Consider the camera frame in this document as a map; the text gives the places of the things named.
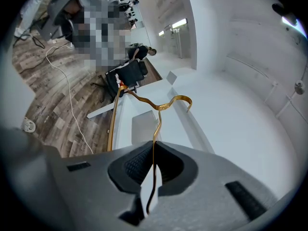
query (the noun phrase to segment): black rubber pad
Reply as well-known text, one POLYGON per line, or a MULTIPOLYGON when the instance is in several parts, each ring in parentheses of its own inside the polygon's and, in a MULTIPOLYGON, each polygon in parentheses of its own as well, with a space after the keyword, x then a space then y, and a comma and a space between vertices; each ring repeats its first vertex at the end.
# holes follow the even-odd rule
POLYGON ((238 181, 227 183, 225 186, 250 220, 266 212, 266 208, 238 181))

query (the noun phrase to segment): black slot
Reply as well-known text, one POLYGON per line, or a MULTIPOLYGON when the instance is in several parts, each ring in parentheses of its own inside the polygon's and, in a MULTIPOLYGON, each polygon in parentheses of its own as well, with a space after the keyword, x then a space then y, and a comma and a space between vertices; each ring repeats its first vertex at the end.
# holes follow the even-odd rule
POLYGON ((238 181, 227 183, 225 186, 250 220, 266 212, 266 208, 238 181))
POLYGON ((132 205, 132 210, 126 211, 121 216, 119 216, 119 218, 130 223, 131 225, 138 226, 144 219, 141 199, 139 197, 136 198, 132 205))
POLYGON ((68 169, 68 171, 72 172, 72 171, 80 170, 80 169, 87 168, 87 167, 90 167, 90 166, 91 166, 91 164, 89 164, 88 162, 82 162, 82 163, 79 163, 79 164, 67 166, 67 169, 68 169))

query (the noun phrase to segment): wooden floor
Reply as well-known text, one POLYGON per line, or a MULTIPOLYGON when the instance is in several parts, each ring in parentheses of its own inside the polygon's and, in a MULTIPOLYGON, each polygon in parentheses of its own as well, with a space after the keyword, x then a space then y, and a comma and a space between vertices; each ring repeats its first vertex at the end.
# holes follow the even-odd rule
MULTIPOLYGON (((62 157, 91 154, 72 116, 65 76, 44 60, 50 47, 62 46, 67 41, 58 39, 55 44, 42 42, 46 49, 39 48, 31 39, 19 41, 13 49, 13 65, 36 94, 26 114, 36 124, 33 136, 45 145, 56 147, 62 157)), ((84 66, 83 59, 68 48, 56 50, 49 59, 68 75, 74 115, 89 146, 94 153, 106 151, 112 111, 92 119, 86 117, 88 113, 110 103, 108 93, 105 94, 105 101, 100 103, 103 90, 90 85, 91 82, 99 82, 98 75, 103 73, 96 73, 84 66)), ((149 73, 140 82, 141 86, 161 79, 147 60, 146 65, 149 73)))

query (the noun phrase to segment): ceiling light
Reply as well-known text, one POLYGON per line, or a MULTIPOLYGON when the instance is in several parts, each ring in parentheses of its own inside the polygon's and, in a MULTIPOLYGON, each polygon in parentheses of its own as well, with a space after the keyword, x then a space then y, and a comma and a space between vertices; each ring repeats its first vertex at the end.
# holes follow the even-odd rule
POLYGON ((296 20, 296 25, 295 26, 292 25, 285 17, 282 17, 282 22, 287 24, 290 27, 293 27, 294 29, 299 31, 302 35, 304 35, 305 38, 307 38, 305 30, 304 30, 303 26, 301 25, 301 23, 298 20, 296 20))
POLYGON ((172 25, 172 28, 174 29, 174 28, 181 26, 181 25, 184 25, 184 24, 187 24, 187 19, 183 19, 183 20, 176 22, 175 24, 172 25))

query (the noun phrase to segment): white cable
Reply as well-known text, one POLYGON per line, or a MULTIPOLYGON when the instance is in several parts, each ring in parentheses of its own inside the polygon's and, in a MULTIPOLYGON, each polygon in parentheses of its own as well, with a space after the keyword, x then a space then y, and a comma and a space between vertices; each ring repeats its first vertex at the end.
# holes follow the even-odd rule
POLYGON ((52 48, 62 48, 62 47, 67 47, 67 48, 69 48, 69 49, 73 49, 73 48, 68 47, 67 45, 64 45, 64 46, 61 46, 61 47, 52 46, 52 47, 46 52, 46 59, 47 59, 47 61, 50 63, 51 66, 53 66, 53 67, 56 68, 56 69, 59 69, 59 70, 65 75, 65 78, 66 78, 67 83, 68 83, 68 93, 69 93, 69 99, 70 99, 70 101, 71 101, 71 108, 72 108, 72 115, 73 115, 73 118, 74 118, 75 121, 76 121, 77 127, 78 127, 79 132, 81 133, 81 135, 82 135, 82 137, 83 137, 83 140, 85 141, 85 143, 87 144, 87 146, 88 146, 89 149, 91 150, 92 154, 94 154, 93 151, 92 151, 92 149, 91 149, 91 147, 88 145, 85 136, 83 135, 83 133, 82 133, 81 130, 80 130, 80 127, 79 127, 79 124, 78 124, 78 122, 77 122, 76 117, 74 116, 74 113, 73 113, 73 104, 72 104, 72 96, 71 96, 71 85, 69 84, 68 78, 67 78, 65 72, 64 72, 62 69, 60 69, 60 68, 58 68, 58 67, 52 65, 52 63, 49 61, 49 59, 48 59, 48 57, 47 57, 48 52, 49 52, 52 48))

